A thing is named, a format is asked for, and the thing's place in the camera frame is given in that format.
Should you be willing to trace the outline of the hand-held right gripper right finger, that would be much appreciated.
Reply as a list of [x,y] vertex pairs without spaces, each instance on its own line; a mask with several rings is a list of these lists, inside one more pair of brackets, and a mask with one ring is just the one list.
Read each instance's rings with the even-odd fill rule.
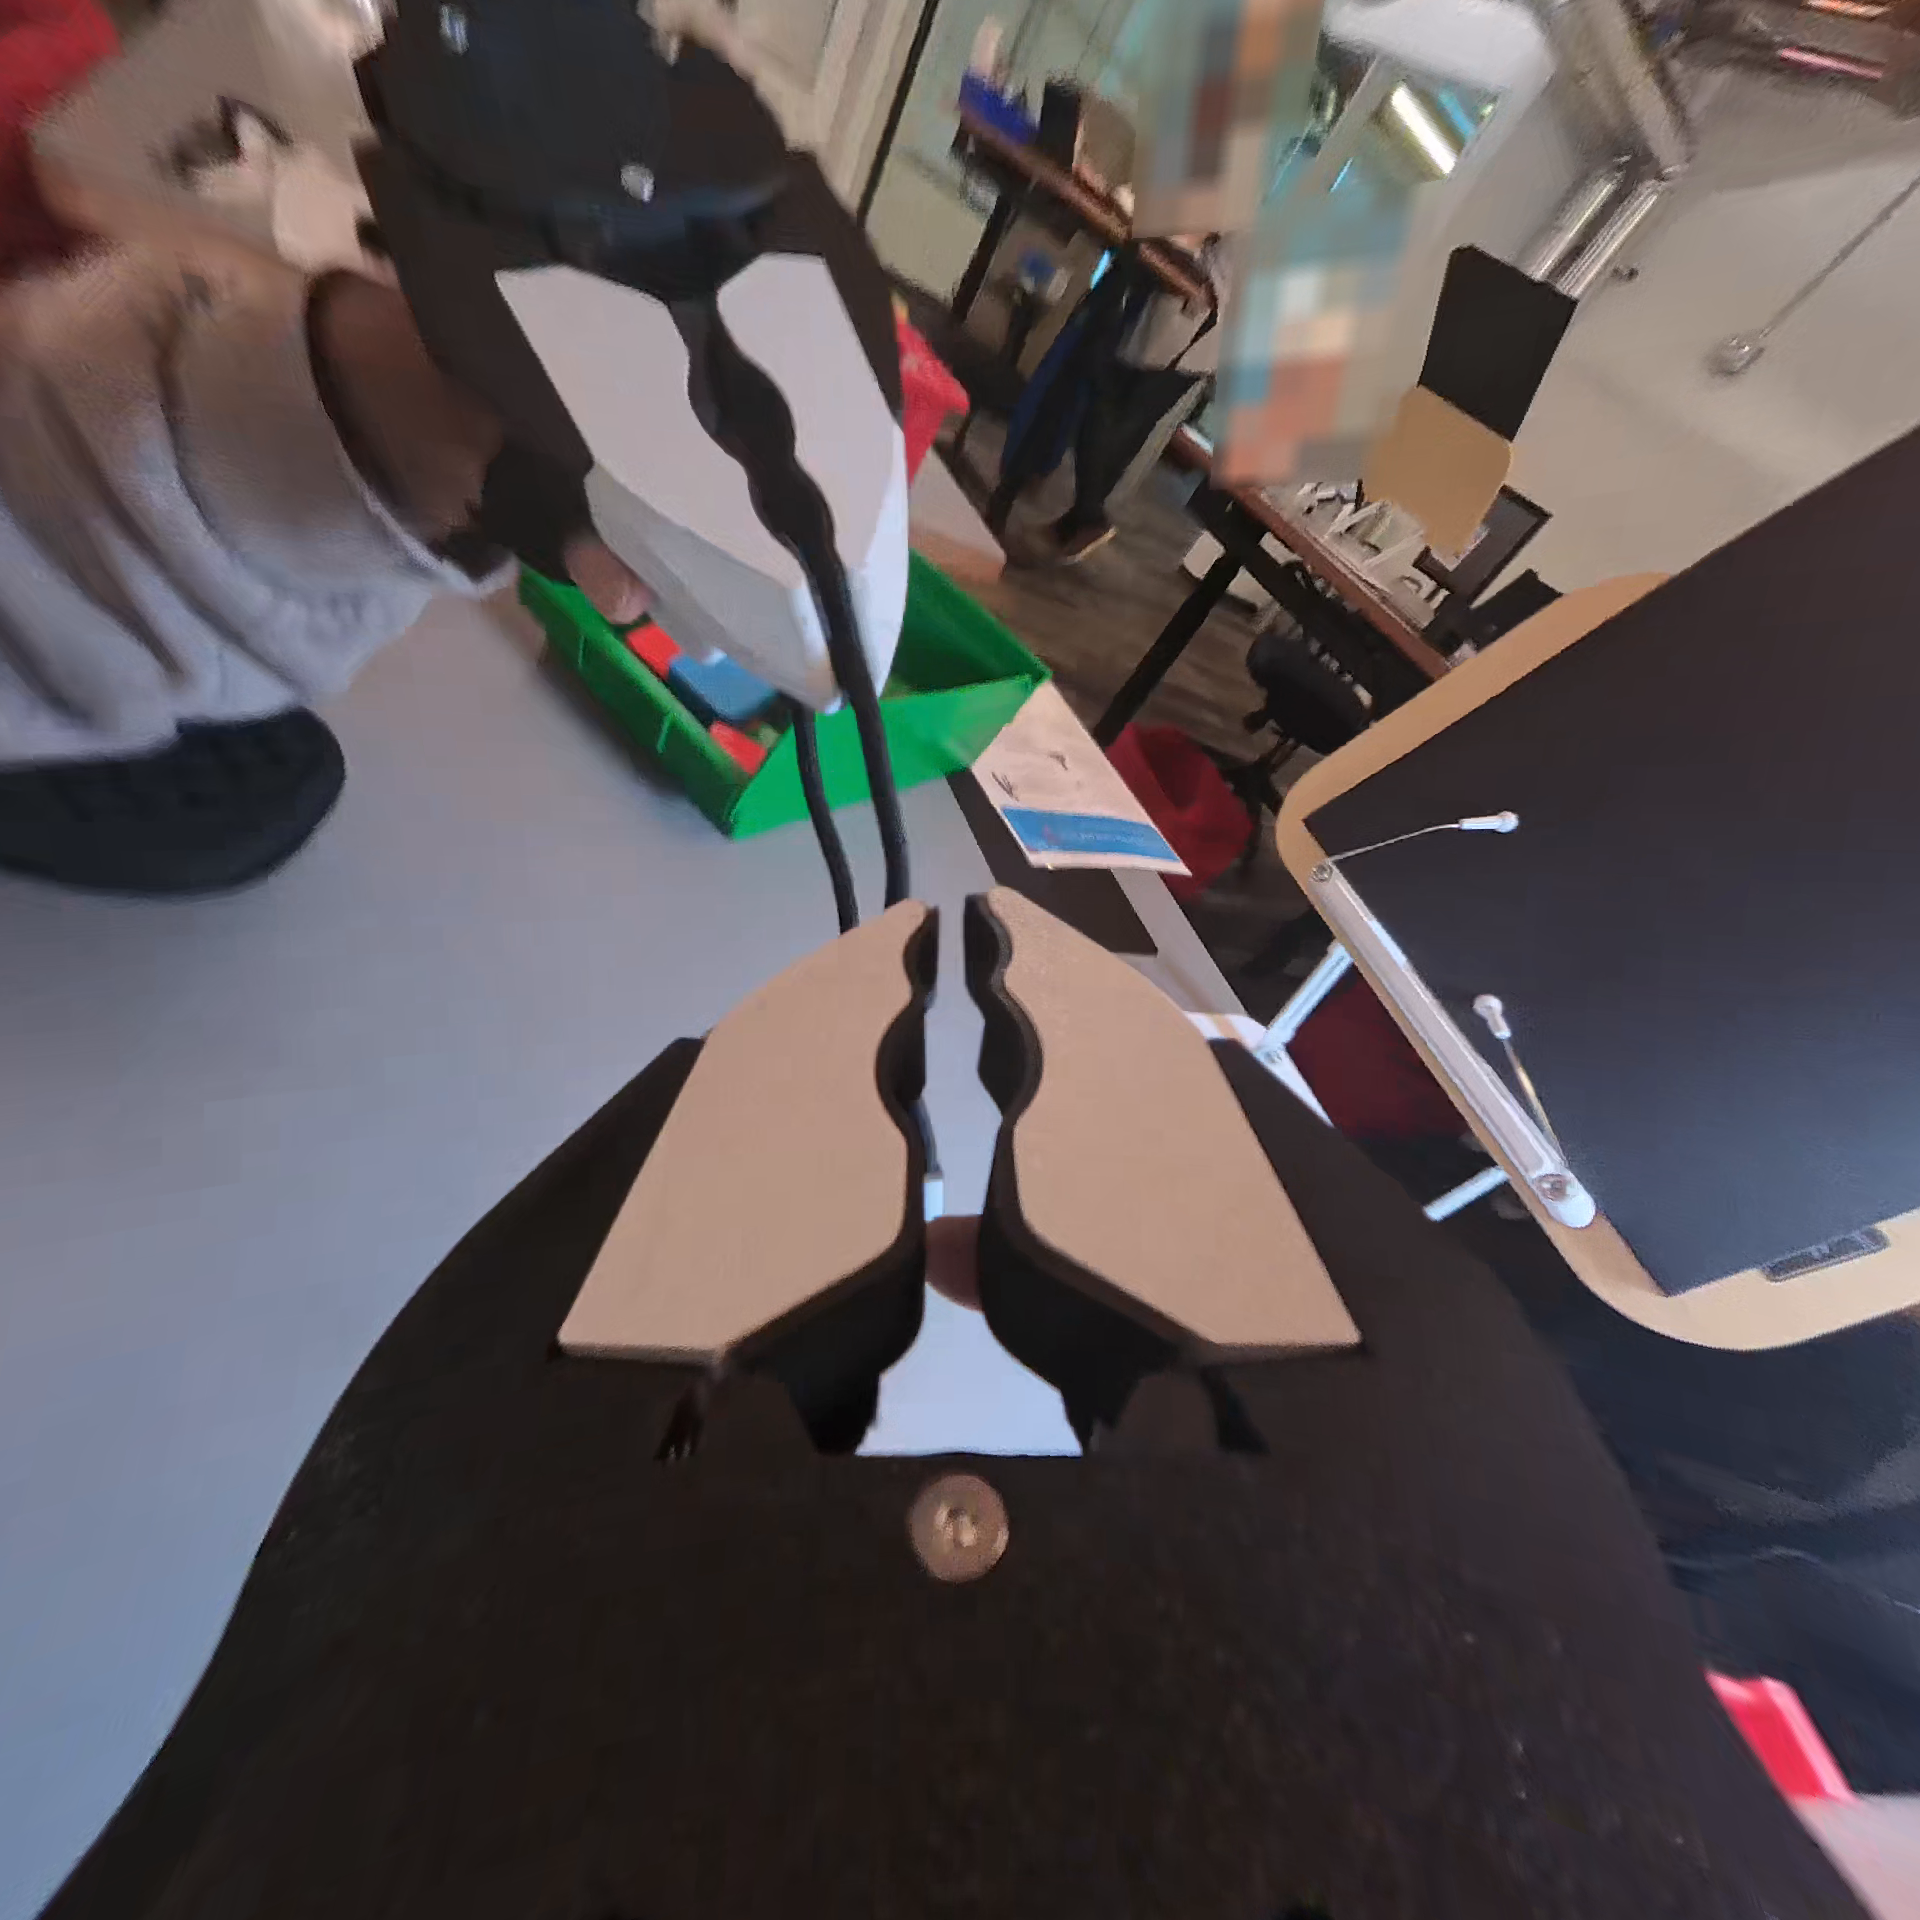
[[969,898],[964,947],[1015,1246],[1184,1357],[1358,1350],[1204,1030],[1018,892]]

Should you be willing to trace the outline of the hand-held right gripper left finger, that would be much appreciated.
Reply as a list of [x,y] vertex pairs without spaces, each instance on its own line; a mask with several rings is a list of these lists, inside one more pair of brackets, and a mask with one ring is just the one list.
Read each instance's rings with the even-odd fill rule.
[[746,1357],[925,1237],[941,916],[841,933],[709,1030],[558,1325],[571,1357]]

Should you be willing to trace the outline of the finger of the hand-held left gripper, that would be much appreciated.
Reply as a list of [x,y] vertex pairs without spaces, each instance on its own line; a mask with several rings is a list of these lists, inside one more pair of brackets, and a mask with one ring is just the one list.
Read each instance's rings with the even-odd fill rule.
[[746,402],[749,482],[732,536],[725,633],[758,679],[806,712],[845,704],[830,588],[874,689],[893,677],[908,592],[905,436],[823,259],[767,253],[719,295],[719,320],[761,389]]
[[691,658],[730,658],[813,712],[844,704],[800,557],[691,409],[672,309],[577,267],[507,267],[497,292],[588,447],[592,533],[650,588]]

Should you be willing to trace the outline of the green plastic bin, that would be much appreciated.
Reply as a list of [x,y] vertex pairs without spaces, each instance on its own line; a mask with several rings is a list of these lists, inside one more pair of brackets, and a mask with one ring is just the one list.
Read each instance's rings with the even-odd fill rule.
[[[932,557],[912,555],[900,640],[880,696],[893,775],[900,789],[947,782],[1018,716],[1048,667]],[[758,836],[805,820],[792,717],[763,725],[771,758],[746,782],[709,727],[661,681],[577,588],[521,575],[521,605],[550,651],[637,750],[725,836]]]

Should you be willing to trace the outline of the red plastic bin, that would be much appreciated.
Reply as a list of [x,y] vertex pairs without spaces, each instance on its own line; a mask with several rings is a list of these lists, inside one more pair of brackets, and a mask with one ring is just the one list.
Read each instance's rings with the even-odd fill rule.
[[1846,1770],[1811,1724],[1798,1690],[1767,1675],[1705,1671],[1722,1711],[1765,1766],[1771,1786],[1794,1806],[1853,1806]]

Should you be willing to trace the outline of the person's left hand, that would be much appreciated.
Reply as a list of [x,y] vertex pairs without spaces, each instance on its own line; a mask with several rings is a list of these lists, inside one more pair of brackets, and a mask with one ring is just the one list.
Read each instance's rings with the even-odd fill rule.
[[484,530],[484,482],[507,436],[492,409],[420,343],[401,292],[325,276],[308,285],[310,373],[363,482],[428,548],[475,581],[510,551]]

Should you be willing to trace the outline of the white board stand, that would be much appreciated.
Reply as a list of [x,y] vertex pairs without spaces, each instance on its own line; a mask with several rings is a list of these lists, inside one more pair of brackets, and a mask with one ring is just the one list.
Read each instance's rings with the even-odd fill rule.
[[1512,836],[1523,826],[1514,810],[1474,812],[1462,820],[1403,828],[1397,836],[1354,846],[1349,852],[1321,852],[1311,862],[1302,892],[1331,932],[1328,950],[1311,970],[1305,983],[1285,1001],[1274,1021],[1253,1043],[1266,1069],[1290,1066],[1293,1037],[1305,1018],[1331,997],[1349,974],[1365,974],[1397,1030],[1430,1058],[1430,1072],[1452,1104],[1466,1113],[1474,1135],[1491,1160],[1490,1171],[1466,1178],[1446,1194],[1428,1201],[1428,1217],[1445,1220],[1497,1187],[1514,1188],[1533,1212],[1571,1231],[1597,1224],[1595,1191],[1576,1178],[1571,1160],[1548,1121],[1514,1044],[1514,1030],[1499,997],[1474,999],[1474,1021],[1484,1027],[1503,1066],[1491,1066],[1475,1037],[1452,1018],[1445,999],[1428,986],[1403,947],[1389,933],[1377,912],[1370,908],[1347,867],[1430,836]]

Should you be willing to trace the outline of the wooden top desk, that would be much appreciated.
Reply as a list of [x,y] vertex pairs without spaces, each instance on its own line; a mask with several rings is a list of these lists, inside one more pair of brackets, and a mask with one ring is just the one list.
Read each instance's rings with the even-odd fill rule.
[[[953,156],[969,176],[985,176],[997,186],[997,204],[985,215],[981,243],[956,277],[947,304],[949,327],[967,327],[967,317],[985,286],[999,246],[1009,240],[1015,222],[1030,215],[1032,204],[1052,205],[1052,212],[1076,231],[1085,231],[1103,246],[1130,246],[1130,227],[1117,212],[1117,204],[1087,186],[1076,170],[1048,159],[1030,141],[1014,141],[978,109],[959,104]],[[1434,681],[1451,670],[1451,660],[1428,644],[1411,616],[1376,588],[1363,570],[1347,562],[1328,536],[1321,536],[1305,518],[1290,515],[1265,489],[1248,482],[1224,482],[1213,468],[1213,444],[1188,424],[1183,424],[1165,457],[1194,478],[1188,510],[1199,525],[1219,541],[1221,555],[1184,596],[1163,633],[1146,646],[1139,662],[1130,670],[1125,685],[1095,725],[1095,741],[1112,746],[1135,716],[1149,696],[1165,681],[1168,670],[1188,653],[1188,644],[1201,633],[1214,606],[1229,597],[1229,588],[1242,570],[1256,581],[1269,581],[1280,562],[1266,555],[1266,539],[1280,541],[1302,570],[1328,588],[1328,596],[1349,606],[1397,660],[1409,662],[1422,681]]]

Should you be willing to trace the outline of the printed paper sheet blue patch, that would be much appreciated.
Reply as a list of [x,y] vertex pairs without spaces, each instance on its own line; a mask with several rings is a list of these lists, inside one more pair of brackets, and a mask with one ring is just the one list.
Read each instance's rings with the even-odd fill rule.
[[973,761],[973,785],[1032,870],[1188,877],[1087,732],[1018,712]]

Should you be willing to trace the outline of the black office chair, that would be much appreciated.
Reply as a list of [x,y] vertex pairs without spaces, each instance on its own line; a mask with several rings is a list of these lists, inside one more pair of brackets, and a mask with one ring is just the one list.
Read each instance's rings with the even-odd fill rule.
[[1274,746],[1253,761],[1266,776],[1295,750],[1337,756],[1430,685],[1389,640],[1347,628],[1269,628],[1248,651],[1248,677],[1260,689],[1260,710],[1244,727],[1274,732]]

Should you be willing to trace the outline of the dark rounded pad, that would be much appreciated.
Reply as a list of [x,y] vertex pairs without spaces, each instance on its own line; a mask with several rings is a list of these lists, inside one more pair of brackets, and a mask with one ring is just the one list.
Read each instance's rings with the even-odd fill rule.
[[189,725],[138,758],[2,771],[2,875],[105,898],[215,898],[325,828],[345,756],[310,710]]

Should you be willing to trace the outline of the black board wooden frame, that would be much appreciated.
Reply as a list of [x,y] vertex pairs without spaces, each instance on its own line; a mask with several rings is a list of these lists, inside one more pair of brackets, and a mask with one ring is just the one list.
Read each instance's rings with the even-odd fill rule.
[[1302,887],[1499,810],[1347,877],[1491,1066],[1503,999],[1600,1212],[1525,1205],[1571,1274],[1729,1352],[1916,1313],[1916,430],[1569,592],[1295,782],[1278,848]]

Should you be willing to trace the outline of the black board tan frame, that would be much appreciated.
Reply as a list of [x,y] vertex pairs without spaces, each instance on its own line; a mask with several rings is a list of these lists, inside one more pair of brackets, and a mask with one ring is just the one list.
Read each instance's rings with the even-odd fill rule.
[[1363,468],[1365,498],[1403,513],[1438,555],[1475,541],[1574,313],[1576,299],[1523,267],[1451,253],[1425,365]]

